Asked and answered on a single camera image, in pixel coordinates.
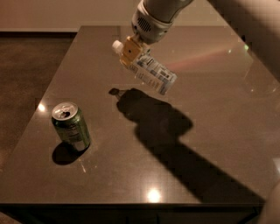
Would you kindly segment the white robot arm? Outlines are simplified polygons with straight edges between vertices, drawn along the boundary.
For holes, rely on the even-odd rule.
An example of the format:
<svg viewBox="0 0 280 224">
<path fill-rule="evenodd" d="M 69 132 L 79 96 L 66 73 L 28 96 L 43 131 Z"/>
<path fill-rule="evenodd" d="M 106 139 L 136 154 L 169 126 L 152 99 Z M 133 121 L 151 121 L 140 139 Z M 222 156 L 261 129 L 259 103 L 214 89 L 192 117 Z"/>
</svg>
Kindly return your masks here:
<svg viewBox="0 0 280 224">
<path fill-rule="evenodd" d="M 259 204 L 260 223 L 279 224 L 280 1 L 207 1 L 245 43 L 250 68 L 187 75 L 180 86 L 192 118 L 137 89 L 117 105 L 199 202 Z"/>
</svg>

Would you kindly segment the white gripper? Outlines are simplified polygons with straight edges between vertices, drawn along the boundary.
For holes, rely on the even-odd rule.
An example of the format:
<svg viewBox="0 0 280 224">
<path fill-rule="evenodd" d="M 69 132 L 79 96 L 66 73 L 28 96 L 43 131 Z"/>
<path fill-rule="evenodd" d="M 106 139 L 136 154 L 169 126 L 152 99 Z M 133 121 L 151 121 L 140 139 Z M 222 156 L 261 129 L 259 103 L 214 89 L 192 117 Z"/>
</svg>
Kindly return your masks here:
<svg viewBox="0 0 280 224">
<path fill-rule="evenodd" d="M 165 23 L 154 18 L 146 9 L 144 0 L 138 4 L 131 20 L 133 36 L 128 36 L 122 43 L 121 63 L 129 67 L 144 51 L 145 44 L 152 45 L 160 41 L 170 29 L 172 23 Z"/>
</svg>

